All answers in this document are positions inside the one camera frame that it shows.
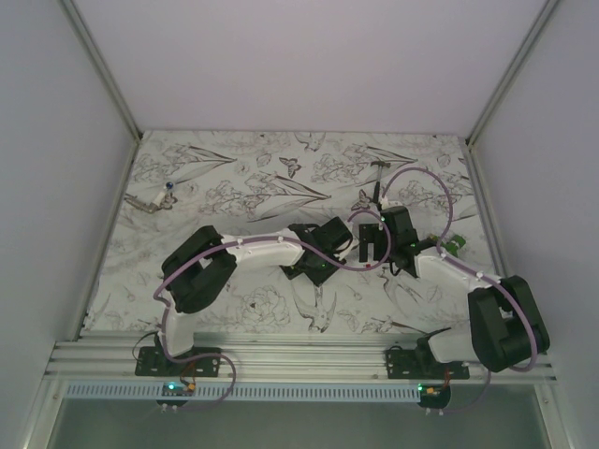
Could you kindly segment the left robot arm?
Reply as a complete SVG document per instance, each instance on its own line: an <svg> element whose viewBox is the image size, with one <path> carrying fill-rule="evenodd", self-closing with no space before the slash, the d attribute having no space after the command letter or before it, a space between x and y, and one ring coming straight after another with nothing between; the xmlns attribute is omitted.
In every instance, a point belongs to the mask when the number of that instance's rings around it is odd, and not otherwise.
<svg viewBox="0 0 599 449"><path fill-rule="evenodd" d="M346 222L291 224L279 231L230 236L206 225L162 264L163 283L154 298L165 305L157 364L178 376L191 364L195 319L209 308L230 278L244 268L280 268L289 280L306 276L322 285L342 265L357 240Z"/></svg>

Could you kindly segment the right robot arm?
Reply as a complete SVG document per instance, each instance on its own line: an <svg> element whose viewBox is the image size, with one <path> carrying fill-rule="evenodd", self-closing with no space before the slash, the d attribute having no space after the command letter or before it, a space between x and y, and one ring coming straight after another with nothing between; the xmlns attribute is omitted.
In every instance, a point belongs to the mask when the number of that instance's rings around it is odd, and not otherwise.
<svg viewBox="0 0 599 449"><path fill-rule="evenodd" d="M420 239L407 208L381 211L380 224L358 227L358 259L388 264L397 272L438 282L464 299L468 323L438 330L415 355L416 370L432 379L448 363L478 361L491 372L526 372L546 352L550 340L530 285L520 276L500 278L461 262L439 239Z"/></svg>

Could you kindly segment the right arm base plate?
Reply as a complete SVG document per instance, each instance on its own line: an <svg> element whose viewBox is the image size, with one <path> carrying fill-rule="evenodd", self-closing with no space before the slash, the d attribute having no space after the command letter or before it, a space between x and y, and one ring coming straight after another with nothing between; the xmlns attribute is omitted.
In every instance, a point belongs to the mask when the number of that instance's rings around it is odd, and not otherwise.
<svg viewBox="0 0 599 449"><path fill-rule="evenodd" d="M469 369L460 361L438 362L424 347L403 349L398 345L391 346L385 351L385 364L389 379L441 381L446 376L450 380L470 378Z"/></svg>

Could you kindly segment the black fuse box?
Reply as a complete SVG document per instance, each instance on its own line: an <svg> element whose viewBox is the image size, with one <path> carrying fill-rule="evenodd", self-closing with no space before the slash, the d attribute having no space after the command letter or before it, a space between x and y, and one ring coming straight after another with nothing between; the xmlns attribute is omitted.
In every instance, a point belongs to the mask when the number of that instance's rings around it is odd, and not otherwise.
<svg viewBox="0 0 599 449"><path fill-rule="evenodd" d="M294 280L304 273L302 267L282 267L282 271L288 280Z"/></svg>

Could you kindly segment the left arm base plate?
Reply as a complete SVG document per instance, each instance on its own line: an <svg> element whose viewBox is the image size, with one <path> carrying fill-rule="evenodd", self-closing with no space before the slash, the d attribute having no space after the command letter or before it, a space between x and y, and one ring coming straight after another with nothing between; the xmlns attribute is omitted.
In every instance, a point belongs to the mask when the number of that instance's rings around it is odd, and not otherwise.
<svg viewBox="0 0 599 449"><path fill-rule="evenodd" d="M216 377L219 371L221 350L215 347L193 347L190 351L176 355L177 360L206 355L201 359L185 363L173 363L157 346L139 349L135 375L139 377Z"/></svg>

